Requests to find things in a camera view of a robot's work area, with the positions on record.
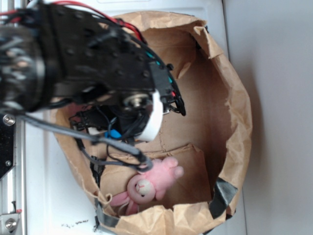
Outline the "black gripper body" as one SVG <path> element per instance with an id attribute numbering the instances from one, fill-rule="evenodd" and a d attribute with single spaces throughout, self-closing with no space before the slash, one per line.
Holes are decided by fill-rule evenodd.
<path id="1" fill-rule="evenodd" d="M 149 120 L 146 111 L 124 112 L 117 106 L 96 105 L 78 111 L 69 118 L 70 124 L 76 130 L 98 135 L 112 129 L 117 130 L 122 137 L 115 139 L 126 143 L 135 143 L 135 139 L 143 132 Z"/>

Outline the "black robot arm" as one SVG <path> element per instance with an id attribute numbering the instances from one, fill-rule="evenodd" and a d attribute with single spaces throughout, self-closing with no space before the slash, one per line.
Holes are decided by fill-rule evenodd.
<path id="1" fill-rule="evenodd" d="M 0 15 L 2 113 L 77 105 L 77 131 L 152 141 L 164 114 L 186 114 L 172 70 L 134 25 L 78 2 L 38 0 Z"/>

